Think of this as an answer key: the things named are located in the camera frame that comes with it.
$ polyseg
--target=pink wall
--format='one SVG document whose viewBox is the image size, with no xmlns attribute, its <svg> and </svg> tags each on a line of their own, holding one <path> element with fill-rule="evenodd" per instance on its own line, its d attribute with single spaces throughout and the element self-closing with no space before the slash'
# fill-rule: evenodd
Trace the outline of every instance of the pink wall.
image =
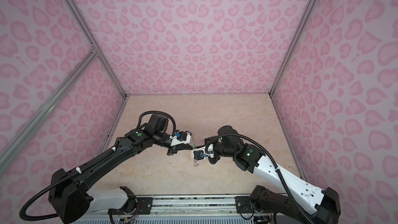
<svg viewBox="0 0 398 224">
<path fill-rule="evenodd" d="M 340 223 L 398 222 L 398 0 L 320 0 L 276 103 Z"/>
<path fill-rule="evenodd" d="M 76 0 L 127 93 L 268 92 L 307 0 Z"/>
<path fill-rule="evenodd" d="M 1 0 L 0 154 L 88 49 L 62 0 Z"/>
<path fill-rule="evenodd" d="M 95 60 L 1 178 L 1 223 L 21 223 L 20 208 L 50 184 L 55 171 L 68 171 L 97 155 L 120 100 Z M 47 195 L 28 214 L 54 213 Z"/>
</svg>

